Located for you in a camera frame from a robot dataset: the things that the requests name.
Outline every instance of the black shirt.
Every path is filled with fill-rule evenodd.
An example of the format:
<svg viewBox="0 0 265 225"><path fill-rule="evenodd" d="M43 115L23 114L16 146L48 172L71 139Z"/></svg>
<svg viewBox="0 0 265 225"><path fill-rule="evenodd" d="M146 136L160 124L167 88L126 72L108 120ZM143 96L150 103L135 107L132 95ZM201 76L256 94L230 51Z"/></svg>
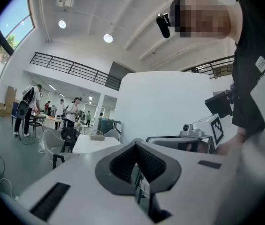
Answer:
<svg viewBox="0 0 265 225"><path fill-rule="evenodd" d="M236 46L232 76L236 87L232 123L246 129L246 138L265 128L250 92L265 73L265 18L250 0L239 0L243 27Z"/></svg>

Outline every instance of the white t-shirt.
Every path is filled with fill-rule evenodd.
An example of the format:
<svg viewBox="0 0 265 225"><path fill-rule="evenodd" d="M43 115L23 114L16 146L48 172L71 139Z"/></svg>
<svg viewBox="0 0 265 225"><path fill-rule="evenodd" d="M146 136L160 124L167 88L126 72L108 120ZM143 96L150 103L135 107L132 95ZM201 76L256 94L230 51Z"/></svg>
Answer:
<svg viewBox="0 0 265 225"><path fill-rule="evenodd" d="M74 103L69 104L67 111L74 113L74 112L79 112L79 109L77 106L74 105ZM71 113L67 113L66 114L66 119L69 119L70 121L74 122L75 121L75 117L76 114L71 114Z"/></svg>
<svg viewBox="0 0 265 225"><path fill-rule="evenodd" d="M65 105L64 104L59 104L57 105L57 112L56 115L58 116L62 116L63 115L63 110L65 109Z"/></svg>
<svg viewBox="0 0 265 225"><path fill-rule="evenodd" d="M27 92L27 91L30 90L32 87L34 87L34 92L35 92L35 94L34 94L34 97L33 97L32 101L31 101L30 104L29 104L29 107L30 107L30 108L34 108L34 105L35 105L35 101L36 101L36 100L39 100L39 104L40 104L40 100L41 100L41 94L40 94L40 91L39 91L39 89L38 89L37 86L30 85L30 86L26 87L26 89L25 89L23 92Z"/></svg>

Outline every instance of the tree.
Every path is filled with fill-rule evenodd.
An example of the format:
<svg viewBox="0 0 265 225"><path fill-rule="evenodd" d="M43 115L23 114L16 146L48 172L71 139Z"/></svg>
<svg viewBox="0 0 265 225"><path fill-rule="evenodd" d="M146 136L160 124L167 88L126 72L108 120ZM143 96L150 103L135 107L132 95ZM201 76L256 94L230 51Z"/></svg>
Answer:
<svg viewBox="0 0 265 225"><path fill-rule="evenodd" d="M12 35L9 35L9 36L7 37L7 43L9 43L10 46L11 46L13 49L15 49L15 48L17 47L18 43L19 43L19 42L15 42L15 36L16 36L15 34L12 34ZM8 56L7 52L3 49L2 46L0 46L0 54L1 54L1 56L2 56L3 58L5 58L5 57Z"/></svg>

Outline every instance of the window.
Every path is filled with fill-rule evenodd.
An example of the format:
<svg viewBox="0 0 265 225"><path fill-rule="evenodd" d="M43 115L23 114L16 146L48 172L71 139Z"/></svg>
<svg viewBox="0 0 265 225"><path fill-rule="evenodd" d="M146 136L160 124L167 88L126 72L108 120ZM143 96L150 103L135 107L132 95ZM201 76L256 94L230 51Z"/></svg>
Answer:
<svg viewBox="0 0 265 225"><path fill-rule="evenodd" d="M0 75L15 48L33 29L28 0L12 0L0 14Z"/></svg>
<svg viewBox="0 0 265 225"><path fill-rule="evenodd" d="M12 0L0 15L0 31L6 38L8 34L29 15L27 0Z"/></svg>

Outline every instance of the man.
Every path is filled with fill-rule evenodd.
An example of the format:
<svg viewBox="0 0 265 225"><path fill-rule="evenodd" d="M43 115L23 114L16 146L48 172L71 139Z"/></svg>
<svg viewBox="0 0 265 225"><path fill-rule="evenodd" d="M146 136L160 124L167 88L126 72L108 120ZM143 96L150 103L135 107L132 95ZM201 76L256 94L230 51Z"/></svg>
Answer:
<svg viewBox="0 0 265 225"><path fill-rule="evenodd" d="M81 118L81 123L82 124L84 124L85 117L86 117L85 112L82 112L82 118Z"/></svg>
<svg viewBox="0 0 265 225"><path fill-rule="evenodd" d="M215 0L174 0L170 18L181 37L229 37L236 43L233 64L234 116L237 134L218 147L226 155L232 146L242 145L265 128L264 119L250 95L265 74L265 18L250 0L226 6Z"/></svg>
<svg viewBox="0 0 265 225"><path fill-rule="evenodd" d="M91 122L91 111L88 111L88 114L87 114L87 122L86 122L86 125L88 127L90 127L90 122Z"/></svg>
<svg viewBox="0 0 265 225"><path fill-rule="evenodd" d="M44 111L45 111L45 114L46 114L46 115L49 115L49 114L48 114L49 103L50 103L50 101L48 101L47 103L45 103L45 109L44 109Z"/></svg>
<svg viewBox="0 0 265 225"><path fill-rule="evenodd" d="M26 87L26 89L22 92L22 94L24 95L27 91L31 90L32 88L34 88L34 97L29 104L29 109L28 109L28 111L25 115L25 118L24 118L24 135L23 135L24 137L29 136L29 133L28 133L29 118L30 118L31 111L33 110L35 104L37 107L37 113L41 112L41 109L40 109L41 94L40 94L40 92L41 92L42 86L40 84L38 84L37 86L30 85L30 86ZM17 118L16 122L15 122L14 132L13 132L13 134L15 136L19 135L20 124L21 124L21 119Z"/></svg>
<svg viewBox="0 0 265 225"><path fill-rule="evenodd" d="M60 117L62 117L64 109L65 109L64 100L61 99L59 102L59 105L57 105L57 111L56 111L57 119L60 119Z"/></svg>

